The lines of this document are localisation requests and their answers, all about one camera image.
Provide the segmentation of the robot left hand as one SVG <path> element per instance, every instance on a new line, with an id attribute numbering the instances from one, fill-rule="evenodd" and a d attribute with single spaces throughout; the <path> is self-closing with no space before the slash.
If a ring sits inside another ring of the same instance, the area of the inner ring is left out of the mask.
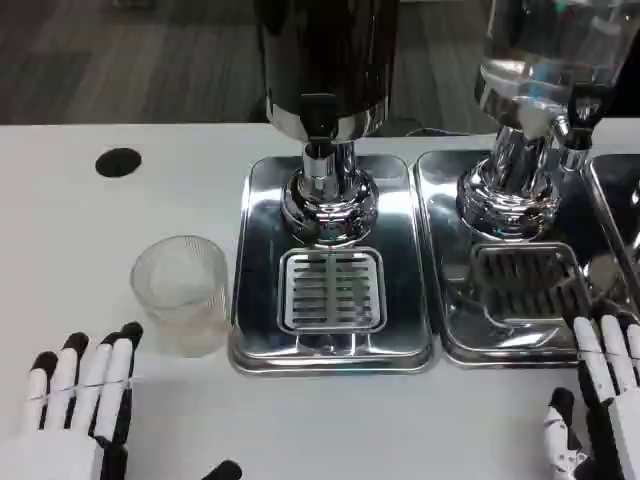
<path id="1" fill-rule="evenodd" d="M 133 407 L 131 379 L 144 334 L 137 322 L 109 333 L 82 362 L 89 338 L 70 334 L 28 374 L 20 432 L 1 445 L 4 479 L 123 479 Z"/>

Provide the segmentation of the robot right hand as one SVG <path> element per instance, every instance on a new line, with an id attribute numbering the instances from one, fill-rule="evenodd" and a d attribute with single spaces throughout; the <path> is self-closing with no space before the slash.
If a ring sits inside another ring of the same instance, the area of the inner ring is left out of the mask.
<path id="1" fill-rule="evenodd" d="M 544 445 L 554 479 L 639 477 L 639 324 L 606 314 L 571 322 L 578 381 L 591 450 L 576 436 L 575 397 L 556 388 L 544 420 Z"/>

